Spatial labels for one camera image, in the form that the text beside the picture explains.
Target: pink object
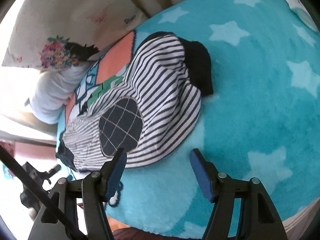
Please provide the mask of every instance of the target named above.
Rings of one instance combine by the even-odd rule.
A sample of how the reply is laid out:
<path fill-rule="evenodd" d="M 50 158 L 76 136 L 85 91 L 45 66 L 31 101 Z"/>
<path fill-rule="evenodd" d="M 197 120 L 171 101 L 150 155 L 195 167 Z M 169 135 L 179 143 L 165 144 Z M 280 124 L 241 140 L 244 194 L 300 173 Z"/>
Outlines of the pink object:
<path fill-rule="evenodd" d="M 15 145 L 14 144 L 6 143 L 6 142 L 0 142 L 0 146 L 2 146 L 4 149 L 6 149 L 7 152 L 10 153 L 10 155 L 12 157 L 14 157 L 14 152 L 15 152 Z"/>
<path fill-rule="evenodd" d="M 20 165 L 29 162 L 38 171 L 49 171 L 57 163 L 54 147 L 16 142 L 15 159 Z"/>

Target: orange fabric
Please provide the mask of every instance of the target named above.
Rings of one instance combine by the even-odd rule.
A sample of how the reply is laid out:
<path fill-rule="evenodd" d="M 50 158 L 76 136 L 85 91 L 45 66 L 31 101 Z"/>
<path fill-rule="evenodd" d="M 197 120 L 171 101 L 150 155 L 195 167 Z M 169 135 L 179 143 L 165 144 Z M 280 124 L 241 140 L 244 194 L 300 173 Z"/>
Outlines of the orange fabric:
<path fill-rule="evenodd" d="M 69 101 L 69 104 L 66 106 L 66 113 L 65 113 L 65 117 L 66 117 L 66 125 L 69 122 L 69 116 L 71 113 L 71 110 L 73 108 L 73 106 L 76 104 L 76 94 L 73 93 L 71 100 Z"/>
<path fill-rule="evenodd" d="M 108 222 L 109 222 L 109 225 L 110 225 L 110 228 L 111 228 L 111 231 L 116 231 L 118 229 L 121 229 L 121 228 L 129 228 L 129 226 L 111 218 L 111 217 L 108 217 Z"/>
<path fill-rule="evenodd" d="M 131 59 L 134 32 L 130 32 L 113 46 L 99 63 L 96 84 L 117 74 Z"/>

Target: white pillowcase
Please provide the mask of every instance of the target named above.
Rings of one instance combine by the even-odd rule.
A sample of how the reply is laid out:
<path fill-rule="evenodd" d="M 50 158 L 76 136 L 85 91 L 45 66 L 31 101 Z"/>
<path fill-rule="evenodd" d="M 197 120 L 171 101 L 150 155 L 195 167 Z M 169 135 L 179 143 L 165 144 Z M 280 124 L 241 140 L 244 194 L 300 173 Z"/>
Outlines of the white pillowcase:
<path fill-rule="evenodd" d="M 131 0 L 25 0 L 2 65 L 66 69 L 147 19 Z"/>
<path fill-rule="evenodd" d="M 85 62 L 66 70 L 41 73 L 34 93 L 26 101 L 35 117 L 48 124 L 57 123 L 63 106 L 68 104 L 89 67 L 90 62 Z"/>

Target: striped shirt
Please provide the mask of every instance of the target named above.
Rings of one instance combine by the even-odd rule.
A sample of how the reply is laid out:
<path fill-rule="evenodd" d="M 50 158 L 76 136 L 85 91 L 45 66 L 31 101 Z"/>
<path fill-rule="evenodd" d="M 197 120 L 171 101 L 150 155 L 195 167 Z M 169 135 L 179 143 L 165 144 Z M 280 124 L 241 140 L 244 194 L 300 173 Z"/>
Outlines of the striped shirt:
<path fill-rule="evenodd" d="M 63 141 L 73 153 L 78 170 L 99 170 L 121 147 L 112 144 L 113 150 L 104 150 L 101 136 L 105 125 L 101 128 L 101 120 L 114 109 L 121 108 L 122 115 L 132 112 L 116 105 L 122 99 L 135 101 L 136 112 L 131 114 L 142 121 L 141 133 L 133 138 L 136 147 L 127 151 L 126 168 L 153 164 L 178 147 L 196 124 L 201 103 L 200 91 L 190 83 L 184 60 L 184 47 L 173 34 L 139 46 L 122 82 L 101 95 L 87 113 L 66 127 Z"/>

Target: white star pattern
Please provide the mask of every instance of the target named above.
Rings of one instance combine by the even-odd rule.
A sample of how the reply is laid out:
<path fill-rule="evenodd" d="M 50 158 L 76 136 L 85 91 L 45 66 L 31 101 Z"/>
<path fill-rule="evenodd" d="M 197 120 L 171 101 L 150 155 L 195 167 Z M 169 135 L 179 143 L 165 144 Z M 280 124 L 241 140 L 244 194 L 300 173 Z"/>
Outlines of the white star pattern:
<path fill-rule="evenodd" d="M 316 41 L 307 33 L 305 28 L 303 27 L 298 27 L 294 24 L 292 24 L 293 27 L 297 30 L 298 35 L 304 39 L 307 43 L 309 43 L 312 47 L 315 46 Z"/>
<path fill-rule="evenodd" d="M 162 19 L 158 23 L 165 23 L 165 22 L 175 23 L 180 16 L 185 15 L 187 13 L 189 12 L 182 10 L 181 7 L 178 7 L 172 11 L 162 14 Z"/>
<path fill-rule="evenodd" d="M 179 235 L 179 238 L 201 238 L 204 234 L 205 227 L 195 225 L 191 222 L 184 223 L 184 232 Z"/>
<path fill-rule="evenodd" d="M 248 37 L 251 34 L 238 27 L 235 21 L 227 22 L 222 25 L 209 25 L 213 34 L 210 36 L 210 41 L 225 41 L 233 46 L 237 46 L 242 37 Z"/>
<path fill-rule="evenodd" d="M 301 63 L 287 61 L 287 65 L 292 71 L 291 85 L 297 88 L 305 88 L 311 95 L 318 98 L 318 86 L 320 76 L 312 71 L 309 62 Z"/>
<path fill-rule="evenodd" d="M 291 177 L 292 171 L 284 166 L 287 158 L 287 149 L 282 146 L 267 155 L 260 152 L 248 152 L 251 171 L 244 176 L 243 180 L 257 177 L 261 180 L 269 194 L 276 189 L 276 185 Z"/>
<path fill-rule="evenodd" d="M 234 0 L 235 4 L 246 4 L 250 7 L 255 7 L 256 3 L 260 3 L 260 0 Z"/>

